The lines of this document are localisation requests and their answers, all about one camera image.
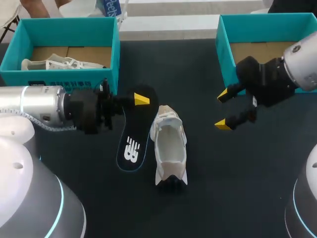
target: shoe box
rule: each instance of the shoe box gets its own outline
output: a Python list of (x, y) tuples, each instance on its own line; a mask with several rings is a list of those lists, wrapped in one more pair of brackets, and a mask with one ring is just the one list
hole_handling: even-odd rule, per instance
[(235, 66), (245, 57), (253, 56), (259, 63), (280, 58), (289, 46), (315, 31), (312, 13), (221, 15), (216, 50), (225, 87), (238, 82)]
[[(52, 54), (106, 68), (21, 71), (24, 59), (42, 61)], [(116, 94), (119, 63), (115, 17), (22, 19), (3, 58), (0, 74), (7, 86), (61, 85), (67, 92), (98, 88), (106, 78)]]

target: new balance logo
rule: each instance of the new balance logo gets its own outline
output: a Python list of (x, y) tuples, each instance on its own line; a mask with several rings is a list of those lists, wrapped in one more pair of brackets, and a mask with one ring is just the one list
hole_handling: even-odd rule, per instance
[(140, 144), (132, 140), (129, 136), (127, 142), (128, 144), (125, 146), (124, 150), (124, 158), (126, 160), (130, 160), (132, 163), (135, 163), (138, 160), (139, 152), (137, 150), (140, 149)]

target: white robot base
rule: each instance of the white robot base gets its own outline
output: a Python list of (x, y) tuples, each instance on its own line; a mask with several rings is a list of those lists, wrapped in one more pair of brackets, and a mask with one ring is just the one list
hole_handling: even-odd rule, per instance
[(84, 207), (39, 160), (32, 123), (3, 115), (0, 124), (0, 237), (83, 238)]

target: insole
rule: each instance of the insole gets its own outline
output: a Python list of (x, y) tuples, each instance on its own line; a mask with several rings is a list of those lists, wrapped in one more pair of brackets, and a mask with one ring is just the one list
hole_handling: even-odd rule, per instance
[(147, 143), (152, 122), (159, 109), (159, 101), (153, 88), (139, 85), (129, 91), (128, 97), (134, 93), (150, 99), (150, 104), (124, 106), (125, 126), (120, 140), (117, 164), (124, 171), (136, 171), (145, 159)]
[(170, 125), (163, 126), (158, 133), (158, 147), (162, 162), (178, 162), (184, 159), (181, 137)]

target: shoe upper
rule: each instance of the shoe upper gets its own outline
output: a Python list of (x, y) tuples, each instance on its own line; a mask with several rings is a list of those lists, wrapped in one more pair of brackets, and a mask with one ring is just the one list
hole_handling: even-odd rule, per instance
[(69, 57), (60, 57), (52, 54), (44, 61), (30, 61), (24, 59), (21, 64), (21, 70), (51, 70), (51, 69), (81, 69), (81, 68), (103, 68), (103, 65), (98, 63), (90, 63), (78, 61)]
[(166, 180), (175, 175), (182, 180), (186, 170), (187, 139), (178, 114), (169, 106), (160, 106), (150, 136), (155, 142), (155, 155), (161, 179)]

